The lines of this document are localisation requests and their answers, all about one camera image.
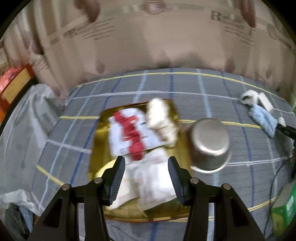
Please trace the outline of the light blue towel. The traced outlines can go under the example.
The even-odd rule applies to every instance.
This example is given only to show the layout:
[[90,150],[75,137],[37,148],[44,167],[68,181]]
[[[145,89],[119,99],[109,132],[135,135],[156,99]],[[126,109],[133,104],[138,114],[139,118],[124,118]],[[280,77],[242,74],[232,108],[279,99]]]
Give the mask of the light blue towel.
[[278,121],[268,111],[254,104],[249,110],[249,115],[269,137],[274,137]]

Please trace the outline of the white fluffy plush toy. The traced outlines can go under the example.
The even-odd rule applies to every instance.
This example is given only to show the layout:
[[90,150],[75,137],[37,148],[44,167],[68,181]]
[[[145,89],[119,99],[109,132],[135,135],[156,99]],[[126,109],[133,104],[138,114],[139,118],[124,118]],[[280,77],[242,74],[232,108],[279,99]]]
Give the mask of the white fluffy plush toy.
[[254,90],[247,90],[240,96],[240,102],[247,106],[258,104],[259,93]]

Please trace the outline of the floral white tissue pack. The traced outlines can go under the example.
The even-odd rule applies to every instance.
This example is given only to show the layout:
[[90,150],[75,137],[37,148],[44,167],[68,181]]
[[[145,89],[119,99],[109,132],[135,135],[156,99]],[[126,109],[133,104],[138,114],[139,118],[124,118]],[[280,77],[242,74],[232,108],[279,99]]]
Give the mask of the floral white tissue pack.
[[164,148],[153,149],[140,161],[133,161],[126,155],[125,172],[116,200],[107,209],[117,209],[136,198],[138,207],[145,211],[175,199],[168,158]]

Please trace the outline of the red white printed cloth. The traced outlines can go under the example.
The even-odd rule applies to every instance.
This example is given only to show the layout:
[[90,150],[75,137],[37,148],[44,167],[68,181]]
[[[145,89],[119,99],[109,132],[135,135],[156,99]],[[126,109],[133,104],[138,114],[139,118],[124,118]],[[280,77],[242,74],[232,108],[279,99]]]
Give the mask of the red white printed cloth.
[[129,155],[139,161],[147,150],[164,145],[156,132],[147,127],[145,113],[138,108],[118,110],[108,121],[108,143],[114,157]]

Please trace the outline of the cream satin scrunchie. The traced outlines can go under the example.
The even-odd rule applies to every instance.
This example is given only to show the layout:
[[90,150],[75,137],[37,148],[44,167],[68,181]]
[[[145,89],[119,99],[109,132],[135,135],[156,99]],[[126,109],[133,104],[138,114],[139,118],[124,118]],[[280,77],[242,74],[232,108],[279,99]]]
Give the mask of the cream satin scrunchie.
[[176,145],[178,127],[169,117],[169,106],[160,98],[154,98],[147,104],[147,127],[155,131],[168,148]]

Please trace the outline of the white sponge block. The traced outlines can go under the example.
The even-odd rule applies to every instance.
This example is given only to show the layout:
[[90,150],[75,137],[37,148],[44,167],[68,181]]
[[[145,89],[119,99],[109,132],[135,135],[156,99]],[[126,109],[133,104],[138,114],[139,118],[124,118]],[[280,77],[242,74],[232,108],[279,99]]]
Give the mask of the white sponge block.
[[258,94],[258,105],[264,108],[269,113],[272,113],[274,110],[273,105],[271,104],[271,102],[263,92],[260,92]]

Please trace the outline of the grey plaid tablecloth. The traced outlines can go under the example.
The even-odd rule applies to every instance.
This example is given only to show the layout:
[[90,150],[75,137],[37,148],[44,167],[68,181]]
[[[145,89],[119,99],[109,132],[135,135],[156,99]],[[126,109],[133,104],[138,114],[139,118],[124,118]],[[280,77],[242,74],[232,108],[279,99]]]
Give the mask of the grey plaid tablecloth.
[[263,92],[274,106],[273,115],[295,126],[290,105],[266,84],[239,75],[202,69],[160,69],[125,73],[74,87],[66,108],[45,145],[37,165],[32,194],[42,211],[65,184],[88,182],[95,129],[109,108],[155,97],[171,99],[183,128],[201,118],[224,123],[231,138],[232,157],[221,171],[199,178],[210,185],[229,183],[267,237],[273,231],[269,204],[290,181],[293,141],[278,133],[269,138],[240,103],[247,90]]

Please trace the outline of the green booklet package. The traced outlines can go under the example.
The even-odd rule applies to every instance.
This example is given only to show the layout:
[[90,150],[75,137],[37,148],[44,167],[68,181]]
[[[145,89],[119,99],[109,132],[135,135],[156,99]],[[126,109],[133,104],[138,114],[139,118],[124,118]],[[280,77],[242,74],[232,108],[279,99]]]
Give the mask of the green booklet package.
[[295,181],[288,183],[281,190],[280,195],[271,209],[273,219],[273,234],[281,236],[291,223],[295,215]]

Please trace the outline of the gold red tin box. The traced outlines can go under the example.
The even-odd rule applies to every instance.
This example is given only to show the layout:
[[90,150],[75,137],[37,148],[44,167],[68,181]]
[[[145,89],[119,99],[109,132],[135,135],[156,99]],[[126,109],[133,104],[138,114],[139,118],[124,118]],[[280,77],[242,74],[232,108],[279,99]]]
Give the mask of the gold red tin box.
[[117,106],[102,112],[95,131],[89,179],[101,177],[118,156],[125,158],[125,172],[107,219],[127,222],[164,221],[188,216],[189,207],[177,200],[168,172],[168,158],[190,168],[187,138],[172,100],[166,99],[168,118],[174,124],[173,143],[147,124],[149,102]]

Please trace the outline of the stainless steel bowl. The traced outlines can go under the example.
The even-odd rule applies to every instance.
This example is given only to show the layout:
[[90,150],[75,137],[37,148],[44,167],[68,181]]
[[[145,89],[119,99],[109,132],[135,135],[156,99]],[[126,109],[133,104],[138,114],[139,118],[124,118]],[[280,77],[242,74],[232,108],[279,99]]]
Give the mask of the stainless steel bowl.
[[186,136],[192,170],[212,174],[229,163],[232,156],[230,136],[218,120],[200,119],[186,130]]

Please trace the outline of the grey plastic cover sheet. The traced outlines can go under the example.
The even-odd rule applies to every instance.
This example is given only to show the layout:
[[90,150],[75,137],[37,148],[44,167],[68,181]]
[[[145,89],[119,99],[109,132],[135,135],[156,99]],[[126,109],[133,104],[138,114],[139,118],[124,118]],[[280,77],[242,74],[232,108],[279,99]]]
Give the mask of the grey plastic cover sheet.
[[13,203],[41,213],[32,194],[37,164],[63,102],[45,84],[32,86],[13,110],[1,134],[1,208]]

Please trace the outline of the orange yellow cardboard box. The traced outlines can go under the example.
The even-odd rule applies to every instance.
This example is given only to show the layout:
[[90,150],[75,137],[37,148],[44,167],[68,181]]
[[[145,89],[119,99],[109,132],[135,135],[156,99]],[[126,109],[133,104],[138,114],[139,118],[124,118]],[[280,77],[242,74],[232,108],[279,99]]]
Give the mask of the orange yellow cardboard box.
[[35,74],[30,64],[10,68],[1,76],[1,123],[21,91],[33,83]]

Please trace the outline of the beige leaf-print curtain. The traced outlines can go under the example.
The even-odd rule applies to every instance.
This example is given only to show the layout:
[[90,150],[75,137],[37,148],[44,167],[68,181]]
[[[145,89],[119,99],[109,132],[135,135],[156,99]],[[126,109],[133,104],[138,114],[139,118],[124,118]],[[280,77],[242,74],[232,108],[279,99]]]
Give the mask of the beige leaf-print curtain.
[[95,77],[219,70],[295,105],[295,43],[262,1],[30,1],[1,37],[1,72],[31,64],[58,96]]

